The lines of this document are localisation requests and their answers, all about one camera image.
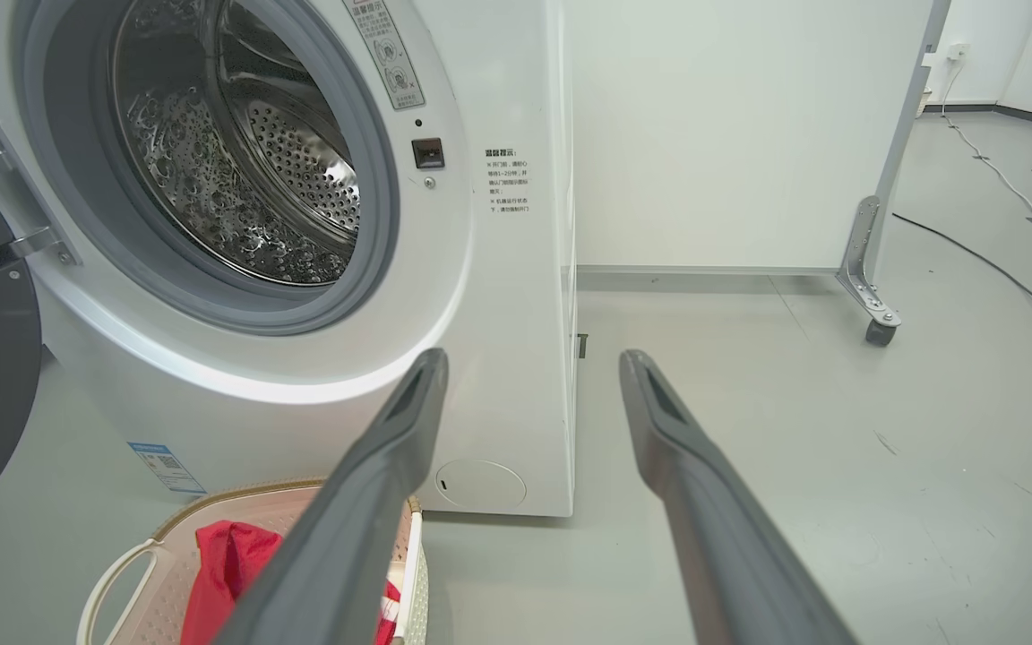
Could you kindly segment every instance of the black cable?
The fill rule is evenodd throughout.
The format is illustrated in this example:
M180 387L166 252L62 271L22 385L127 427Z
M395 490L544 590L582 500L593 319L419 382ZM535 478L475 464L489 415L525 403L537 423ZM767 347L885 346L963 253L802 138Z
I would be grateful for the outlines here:
M987 258L983 257L982 254L979 254L978 252L974 252L974 250L971 250L966 245L963 245L962 241L956 240L955 237L950 237L946 233L941 233L941 232L938 232L938 231L934 231L933 228L930 228L926 224L918 224L917 221L907 220L905 217L902 217L901 215L898 215L897 213L892 213L892 215L894 217L900 218L900 220L904 221L906 224L913 224L914 226L917 226L917 228L922 228L923 231L929 231L931 233L934 233L934 235L938 235L939 237L943 238L943 240L950 241L952 245L955 245L959 249L962 249L963 252L971 254L973 257L978 258L978 260L980 260L980 261L985 261L988 265L993 266L993 268L995 268L995 269L998 269L999 273L1004 275L1004 277L1007 277L1008 279L1010 279L1010 282L1013 282L1017 285L1017 287L1019 287L1019 289L1025 291L1025 293L1028 293L1029 297L1032 297L1032 291L1029 290L1029 287L1027 287L1027 286L1023 285L1023 283L1017 281L1017 278L1014 278L1011 275L1007 273L1006 269L1001 268L1001 266L998 266L994 262L987 260Z

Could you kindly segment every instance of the blue and white sticker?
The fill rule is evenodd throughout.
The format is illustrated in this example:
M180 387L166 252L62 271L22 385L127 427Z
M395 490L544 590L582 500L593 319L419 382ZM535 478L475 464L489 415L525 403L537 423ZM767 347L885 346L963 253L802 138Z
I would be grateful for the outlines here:
M189 474L185 465L178 461L169 449L163 445L156 444L130 444L130 448L138 453L138 456L146 461L151 472L164 483L169 490L174 492L188 492L192 494L205 494L204 487Z

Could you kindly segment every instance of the white cable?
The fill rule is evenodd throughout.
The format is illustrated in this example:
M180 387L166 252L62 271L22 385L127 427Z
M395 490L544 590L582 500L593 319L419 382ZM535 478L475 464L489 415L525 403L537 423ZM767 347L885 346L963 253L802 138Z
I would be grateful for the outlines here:
M974 155L977 155L978 160L981 163L990 166L990 170L997 172L999 180L1002 180L1002 184L1006 184L1006 188L1010 189L1010 191L1014 192L1014 195L1021 197L1021 199L1025 201L1025 205L1027 205L1029 212L1032 214L1032 201L1029 200L1029 197L1025 196L1024 194L1022 194L1022 191L1019 191L1019 189L1014 188L1014 185L1010 184L1010 180L1006 179L1006 174L1004 174L1003 171L999 170L998 166L990 163L990 159L987 158L987 155L981 154L981 151L978 150L978 147L974 146L974 142L970 141L970 139L967 138L966 132L963 132L961 127L955 126L954 122L950 121L948 116L946 116L946 98L949 97L949 91L950 89L954 89L954 82L958 80L958 77L960 76L960 74L962 74L962 70L964 68L966 68L965 58L962 59L962 64L958 66L958 71L954 73L954 77L949 78L949 83L948 85L946 85L946 93L942 94L942 102L941 102L942 118L945 119L946 123L948 123L949 126L958 132L958 135L962 137L963 141L966 141L966 144L970 147L970 150L974 151Z

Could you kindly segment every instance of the electrical outlet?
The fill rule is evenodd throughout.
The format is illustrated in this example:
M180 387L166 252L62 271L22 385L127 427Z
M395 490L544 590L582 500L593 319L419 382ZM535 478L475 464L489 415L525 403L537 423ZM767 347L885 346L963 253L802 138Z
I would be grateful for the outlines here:
M949 45L949 50L946 52L946 58L952 61L962 61L963 58L970 57L970 43L969 42L955 42L955 44Z

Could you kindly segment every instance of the instruction sticker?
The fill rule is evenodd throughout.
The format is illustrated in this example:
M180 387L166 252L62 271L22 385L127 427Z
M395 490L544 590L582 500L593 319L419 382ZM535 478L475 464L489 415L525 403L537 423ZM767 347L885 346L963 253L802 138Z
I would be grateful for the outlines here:
M164 483L169 490L174 492L189 492L192 494L205 494L204 487L189 474L185 465L178 461L169 449L163 445L156 444L130 444L130 448L138 453L138 456L146 461L151 472Z
M488 207L495 214L528 213L527 160L513 148L487 148L484 165L488 170Z
M345 7L364 37L364 45L377 61L377 68L381 69L381 80L389 91L394 109L424 105L424 93L413 62L384 0L345 0Z

